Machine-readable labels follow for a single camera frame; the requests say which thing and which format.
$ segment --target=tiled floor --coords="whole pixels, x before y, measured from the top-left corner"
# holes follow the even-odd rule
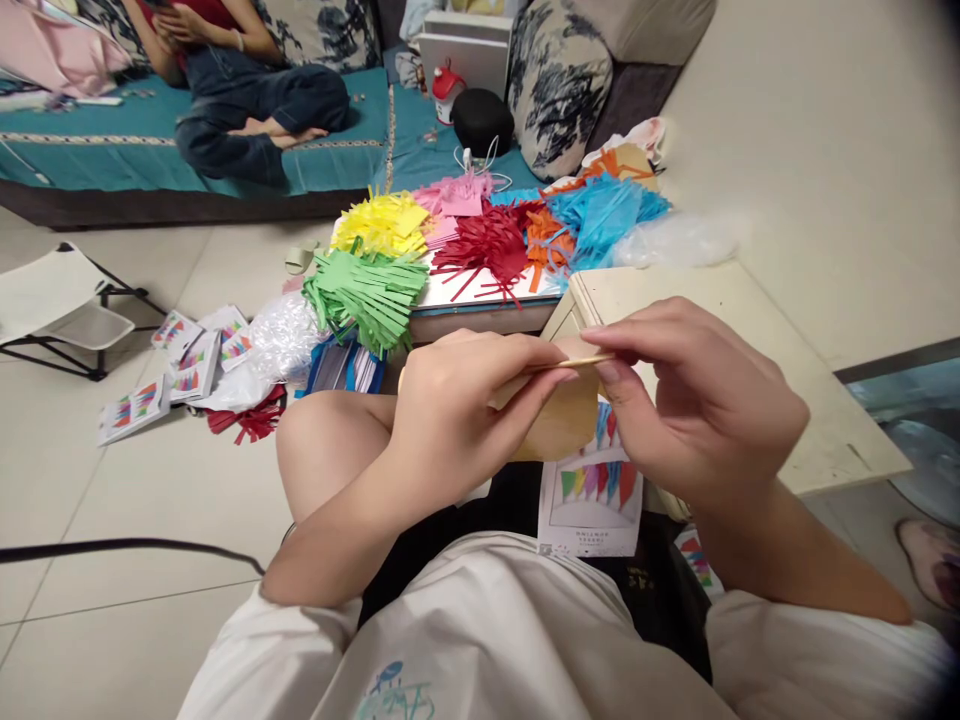
[[[70,239],[158,302],[198,316],[255,313],[280,291],[283,257],[329,225],[118,230],[54,235],[0,215],[0,271]],[[273,439],[236,447],[202,420],[94,445],[98,409],[157,369],[145,341],[111,354],[101,383],[0,362],[0,546],[147,535],[223,545],[266,565],[290,523]],[[835,532],[923,601],[893,523],[917,516],[883,483],[809,501]],[[219,558],[118,551],[0,566],[0,717],[171,718],[254,574]]]

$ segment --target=red shirt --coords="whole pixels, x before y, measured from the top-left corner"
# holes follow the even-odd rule
[[[168,2],[170,5],[186,5],[211,25],[216,25],[226,30],[240,30],[243,32],[243,28],[237,24],[237,21],[233,19],[233,15],[223,6],[220,0],[168,0]],[[140,9],[143,10],[143,16],[147,19],[147,22],[156,30],[156,26],[153,25],[153,9],[143,0],[137,0],[137,4],[140,5]],[[184,54],[179,53],[177,60],[182,68],[184,65]]]

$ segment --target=folding chair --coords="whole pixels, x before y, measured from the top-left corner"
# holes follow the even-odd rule
[[[107,376],[106,348],[131,332],[159,327],[135,327],[110,310],[110,298],[123,295],[137,298],[161,317],[167,314],[147,299],[146,290],[130,287],[73,243],[62,242],[39,260],[0,275],[0,353],[99,382]],[[51,343],[95,350],[97,366],[89,367]],[[39,345],[74,367],[9,349],[26,345]]]

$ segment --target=jeans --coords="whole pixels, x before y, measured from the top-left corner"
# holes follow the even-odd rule
[[[248,117],[273,117],[291,135],[342,130],[349,97],[343,79],[320,65],[274,71],[239,50],[205,46],[190,53],[190,113],[177,121],[180,155],[202,175],[268,185],[286,182],[281,150],[263,135],[230,135]]]

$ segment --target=plastic bag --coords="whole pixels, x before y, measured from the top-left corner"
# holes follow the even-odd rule
[[[300,293],[271,300],[250,323],[253,349],[246,364],[270,384],[296,381],[310,372],[313,348],[330,337],[317,327],[317,313]]]
[[[213,382],[213,392],[209,396],[191,400],[187,405],[207,410],[229,410],[239,413],[262,403],[276,384],[261,378],[249,361],[237,365],[228,373],[224,373],[217,367],[217,375]]]
[[[743,222],[734,217],[703,217],[677,210],[635,225],[613,248],[620,267],[703,267],[737,254]]]

